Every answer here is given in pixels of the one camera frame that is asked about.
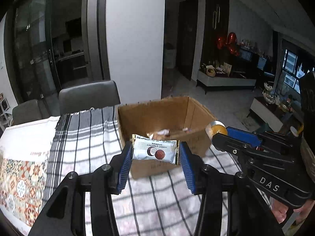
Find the patterned table runner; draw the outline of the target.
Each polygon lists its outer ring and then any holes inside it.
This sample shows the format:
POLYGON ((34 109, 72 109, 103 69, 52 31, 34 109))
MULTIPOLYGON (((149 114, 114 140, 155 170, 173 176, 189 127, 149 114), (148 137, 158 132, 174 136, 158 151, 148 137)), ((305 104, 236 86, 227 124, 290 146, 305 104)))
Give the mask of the patterned table runner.
POLYGON ((1 209, 31 227, 43 204, 47 161, 3 159, 1 209))

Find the red foil balloons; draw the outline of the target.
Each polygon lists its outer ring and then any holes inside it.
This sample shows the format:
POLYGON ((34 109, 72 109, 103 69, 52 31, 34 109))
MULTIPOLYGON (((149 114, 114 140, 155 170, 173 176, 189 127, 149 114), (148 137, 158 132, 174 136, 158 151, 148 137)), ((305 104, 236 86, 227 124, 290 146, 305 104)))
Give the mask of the red foil balloons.
POLYGON ((234 56, 240 55, 239 49, 237 48, 238 39, 236 33, 230 32, 227 36, 219 36, 216 43, 219 50, 227 48, 230 54, 234 56))

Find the grey chair near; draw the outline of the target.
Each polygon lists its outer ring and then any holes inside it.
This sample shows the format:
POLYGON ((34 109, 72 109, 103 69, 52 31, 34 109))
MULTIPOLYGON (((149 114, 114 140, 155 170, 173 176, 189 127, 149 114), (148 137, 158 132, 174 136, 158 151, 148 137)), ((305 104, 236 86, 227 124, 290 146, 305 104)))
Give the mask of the grey chair near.
POLYGON ((118 88, 113 80, 64 88, 59 93, 60 114, 112 107, 120 103, 118 88))

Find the brown cardboard box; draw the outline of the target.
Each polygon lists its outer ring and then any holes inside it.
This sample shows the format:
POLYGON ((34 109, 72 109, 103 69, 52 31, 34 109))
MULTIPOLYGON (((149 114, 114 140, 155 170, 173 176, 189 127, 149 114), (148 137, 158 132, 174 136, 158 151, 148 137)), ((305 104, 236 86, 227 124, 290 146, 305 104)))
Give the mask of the brown cardboard box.
POLYGON ((179 140, 201 158, 211 144, 206 127, 216 120, 210 110, 188 96, 120 105, 116 112, 122 145, 133 134, 155 140, 179 140))

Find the glass sliding door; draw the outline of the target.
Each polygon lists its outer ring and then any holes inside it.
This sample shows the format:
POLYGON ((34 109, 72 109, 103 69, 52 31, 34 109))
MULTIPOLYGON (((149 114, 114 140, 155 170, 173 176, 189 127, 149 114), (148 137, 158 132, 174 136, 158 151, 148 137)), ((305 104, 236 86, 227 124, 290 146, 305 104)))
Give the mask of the glass sliding door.
POLYGON ((106 0, 15 0, 4 26, 8 78, 17 103, 51 106, 59 92, 109 80, 106 0))

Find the grey chair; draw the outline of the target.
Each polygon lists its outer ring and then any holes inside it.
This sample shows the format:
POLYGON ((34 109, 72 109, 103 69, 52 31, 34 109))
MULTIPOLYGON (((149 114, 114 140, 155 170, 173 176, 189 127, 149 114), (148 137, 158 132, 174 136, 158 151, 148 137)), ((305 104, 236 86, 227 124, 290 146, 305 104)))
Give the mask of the grey chair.
POLYGON ((112 107, 120 103, 118 88, 113 80, 64 88, 59 93, 60 114, 112 107))
POLYGON ((13 124, 20 125, 43 119, 37 100, 29 100, 12 110, 13 124))

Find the white table mat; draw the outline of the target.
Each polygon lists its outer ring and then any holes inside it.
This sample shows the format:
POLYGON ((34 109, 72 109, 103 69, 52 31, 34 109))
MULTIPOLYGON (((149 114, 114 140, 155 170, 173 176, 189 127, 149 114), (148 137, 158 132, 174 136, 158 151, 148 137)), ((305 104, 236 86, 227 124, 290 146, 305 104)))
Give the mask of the white table mat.
MULTIPOLYGON (((3 159, 48 161, 58 121, 59 117, 50 117, 8 127, 1 137, 1 165, 3 159)), ((28 235, 32 226, 1 211, 19 233, 28 235)))

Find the grey chair far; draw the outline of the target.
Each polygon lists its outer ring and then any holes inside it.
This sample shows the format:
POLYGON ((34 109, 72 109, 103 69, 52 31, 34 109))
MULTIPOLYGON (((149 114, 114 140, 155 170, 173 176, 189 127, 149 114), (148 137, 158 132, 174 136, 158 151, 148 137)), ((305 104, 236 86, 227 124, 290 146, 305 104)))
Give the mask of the grey chair far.
POLYGON ((20 125, 43 119, 37 100, 29 100, 12 110, 13 124, 20 125))

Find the white tv bench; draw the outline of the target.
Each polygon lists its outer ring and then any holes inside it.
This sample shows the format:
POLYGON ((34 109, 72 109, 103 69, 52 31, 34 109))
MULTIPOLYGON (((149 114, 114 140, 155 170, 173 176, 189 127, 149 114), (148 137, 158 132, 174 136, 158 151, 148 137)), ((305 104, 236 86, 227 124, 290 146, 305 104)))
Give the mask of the white tv bench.
POLYGON ((254 89, 255 79, 233 78, 233 77, 210 77, 198 71, 196 87, 201 87, 205 94, 210 91, 224 91, 231 89, 254 89))

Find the white shoe rack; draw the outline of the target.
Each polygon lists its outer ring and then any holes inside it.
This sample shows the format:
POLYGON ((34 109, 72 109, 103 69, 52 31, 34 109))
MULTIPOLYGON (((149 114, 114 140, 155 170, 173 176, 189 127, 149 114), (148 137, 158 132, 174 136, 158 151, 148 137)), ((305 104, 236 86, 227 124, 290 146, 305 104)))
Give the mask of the white shoe rack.
POLYGON ((10 110, 10 106, 7 102, 7 99, 4 97, 4 94, 1 93, 0 99, 0 123, 1 130, 4 132, 7 127, 10 127, 13 122, 12 111, 10 110))

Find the white coconut candy packet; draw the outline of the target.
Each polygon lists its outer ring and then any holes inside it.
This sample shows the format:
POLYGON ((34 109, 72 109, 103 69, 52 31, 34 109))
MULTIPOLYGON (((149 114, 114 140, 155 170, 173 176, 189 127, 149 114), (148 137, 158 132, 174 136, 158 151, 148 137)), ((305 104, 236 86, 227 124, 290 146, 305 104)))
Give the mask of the white coconut candy packet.
POLYGON ((153 140, 133 134, 132 158, 133 160, 156 160, 178 165, 179 141, 153 140))

